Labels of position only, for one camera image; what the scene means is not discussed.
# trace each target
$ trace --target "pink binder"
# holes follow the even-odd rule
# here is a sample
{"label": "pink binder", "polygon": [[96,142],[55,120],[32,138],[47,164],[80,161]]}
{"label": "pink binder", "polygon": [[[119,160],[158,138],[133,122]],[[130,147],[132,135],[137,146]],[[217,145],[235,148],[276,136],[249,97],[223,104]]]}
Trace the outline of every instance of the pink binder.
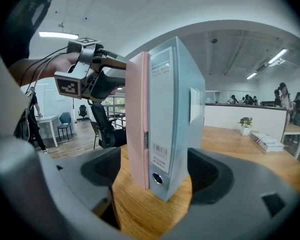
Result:
{"label": "pink binder", "polygon": [[148,149],[148,52],[141,52],[126,64],[125,120],[131,176],[144,189],[149,188]]}

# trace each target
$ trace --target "white table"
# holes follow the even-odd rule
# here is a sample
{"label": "white table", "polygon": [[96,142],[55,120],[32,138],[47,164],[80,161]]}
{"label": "white table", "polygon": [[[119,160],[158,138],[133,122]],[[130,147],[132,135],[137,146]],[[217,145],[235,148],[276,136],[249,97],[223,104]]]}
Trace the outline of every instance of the white table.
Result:
{"label": "white table", "polygon": [[[285,126],[283,135],[300,135],[300,126],[288,123]],[[294,157],[296,159],[298,159],[299,154],[300,154],[300,140],[299,140],[298,148],[296,149],[296,152],[294,154]]]}
{"label": "white table", "polygon": [[59,118],[59,116],[57,114],[36,118],[36,121],[39,124],[43,124],[43,123],[49,123],[50,124],[50,129],[51,129],[51,133],[52,133],[52,137],[53,137],[55,147],[58,147],[58,143],[57,143],[57,140],[56,140],[54,126],[52,125],[52,121],[57,119],[57,118]]}

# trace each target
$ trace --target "black chair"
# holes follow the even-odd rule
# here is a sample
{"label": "black chair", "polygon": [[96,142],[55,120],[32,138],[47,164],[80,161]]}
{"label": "black chair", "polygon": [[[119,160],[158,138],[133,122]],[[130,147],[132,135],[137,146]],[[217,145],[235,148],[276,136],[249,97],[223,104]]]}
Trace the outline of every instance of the black chair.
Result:
{"label": "black chair", "polygon": [[91,105],[91,111],[95,118],[95,123],[91,122],[95,132],[94,146],[96,145],[97,132],[99,135],[99,145],[104,149],[121,147],[127,144],[126,130],[114,129],[112,122],[117,119],[108,120],[104,106],[102,106],[99,102],[94,102]]}
{"label": "black chair", "polygon": [[82,117],[82,120],[85,119],[85,116],[87,115],[87,107],[85,105],[81,105],[79,107],[80,112],[78,111],[78,114],[80,117]]}
{"label": "black chair", "polygon": [[69,140],[68,127],[70,127],[71,137],[73,136],[72,135],[72,130],[71,130],[71,116],[70,116],[70,113],[69,112],[62,113],[62,115],[60,116],[59,119],[60,119],[60,122],[61,122],[61,125],[59,125],[57,127],[58,128],[58,134],[59,134],[59,140],[61,141],[59,129],[62,130],[63,138],[65,138],[64,129],[66,130],[66,137]]}

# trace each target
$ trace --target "hand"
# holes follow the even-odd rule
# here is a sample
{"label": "hand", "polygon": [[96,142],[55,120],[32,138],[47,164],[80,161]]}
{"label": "hand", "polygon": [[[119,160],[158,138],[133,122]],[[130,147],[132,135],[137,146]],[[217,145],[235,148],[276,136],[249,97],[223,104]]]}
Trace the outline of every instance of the hand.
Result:
{"label": "hand", "polygon": [[67,72],[71,65],[76,64],[79,55],[79,52],[71,52],[56,57],[49,63],[46,77],[54,77],[55,72]]}

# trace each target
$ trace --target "blue chair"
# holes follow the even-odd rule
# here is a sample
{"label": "blue chair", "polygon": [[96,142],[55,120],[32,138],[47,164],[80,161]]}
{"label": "blue chair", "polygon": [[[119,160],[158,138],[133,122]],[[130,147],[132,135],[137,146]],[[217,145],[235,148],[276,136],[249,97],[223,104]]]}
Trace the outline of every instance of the blue chair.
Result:
{"label": "blue chair", "polygon": [[57,127],[58,128],[58,134],[59,134],[59,140],[61,141],[59,129],[62,130],[63,138],[65,138],[64,129],[66,130],[66,137],[69,140],[68,127],[70,127],[71,137],[73,136],[72,135],[72,130],[71,130],[71,116],[70,116],[70,113],[69,112],[62,113],[62,115],[60,116],[59,119],[60,119],[60,122],[61,122],[61,125],[59,125]]}

